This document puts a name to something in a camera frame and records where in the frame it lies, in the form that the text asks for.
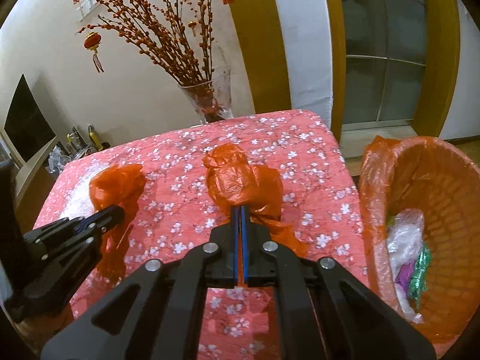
glass door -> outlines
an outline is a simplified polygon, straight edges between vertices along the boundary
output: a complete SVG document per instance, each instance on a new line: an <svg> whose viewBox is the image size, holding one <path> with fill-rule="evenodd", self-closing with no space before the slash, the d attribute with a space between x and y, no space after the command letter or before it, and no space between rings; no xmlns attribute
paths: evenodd
<svg viewBox="0 0 480 360"><path fill-rule="evenodd" d="M424 0L342 0L346 93L342 130L410 124L426 55Z"/></svg>

black screen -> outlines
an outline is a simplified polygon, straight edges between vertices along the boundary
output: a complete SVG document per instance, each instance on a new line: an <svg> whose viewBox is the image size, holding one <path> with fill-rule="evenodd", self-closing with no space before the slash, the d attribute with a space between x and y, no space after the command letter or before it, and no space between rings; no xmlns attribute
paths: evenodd
<svg viewBox="0 0 480 360"><path fill-rule="evenodd" d="M20 78L11 101L5 132L25 162L55 138L30 92L24 75Z"/></svg>

red lantern ornament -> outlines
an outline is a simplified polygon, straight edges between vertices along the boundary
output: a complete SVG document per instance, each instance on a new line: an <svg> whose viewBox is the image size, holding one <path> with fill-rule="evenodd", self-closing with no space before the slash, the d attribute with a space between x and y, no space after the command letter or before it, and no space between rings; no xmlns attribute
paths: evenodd
<svg viewBox="0 0 480 360"><path fill-rule="evenodd" d="M87 35L85 38L85 42L83 43L83 46L88 49L93 51L93 63L95 67L97 68L97 72L103 72L102 64L100 63L98 59L98 46L100 45L100 42L102 40L102 37L100 36L99 33L97 32L91 32Z"/></svg>

pink floral tablecloth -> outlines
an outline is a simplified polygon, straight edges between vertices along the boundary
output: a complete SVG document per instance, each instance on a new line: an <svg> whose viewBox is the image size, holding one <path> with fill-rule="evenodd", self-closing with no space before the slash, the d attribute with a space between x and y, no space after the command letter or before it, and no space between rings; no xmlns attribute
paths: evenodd
<svg viewBox="0 0 480 360"><path fill-rule="evenodd" d="M320 117L281 111L187 128L117 146L69 163L40 212L36 227L59 219L81 177L99 165L143 165L147 184L132 222L125 255L127 275L150 258L169 262L208 241L225 218L210 200L205 153L236 143L251 163L279 170L282 221L308 243L307 257L333 256L368 285L359 198L337 142ZM116 283L94 270L72 298L80 316ZM199 359L278 359L273 293L241 288L208 291Z"/></svg>

red tablecloth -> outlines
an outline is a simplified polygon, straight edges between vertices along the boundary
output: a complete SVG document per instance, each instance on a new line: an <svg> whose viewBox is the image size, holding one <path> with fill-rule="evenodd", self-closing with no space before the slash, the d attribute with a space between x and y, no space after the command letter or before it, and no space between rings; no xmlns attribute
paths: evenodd
<svg viewBox="0 0 480 360"><path fill-rule="evenodd" d="M208 196L202 159L208 150L228 142L245 150L252 163L280 171L282 221L293 224L297 238L308 243L307 257L333 256L368 285L356 188L335 138L320 117L308 111L273 112L172 131L69 163L35 226L59 219L66 206L71 214L74 195L77 199L88 194L85 183L83 189L78 186L92 169L140 163L147 184L128 236L126 273L150 258L181 258L207 242L210 229L225 220ZM116 283L94 270L70 302L73 315L80 316ZM199 358L278 359L272 291L209 290Z"/></svg>

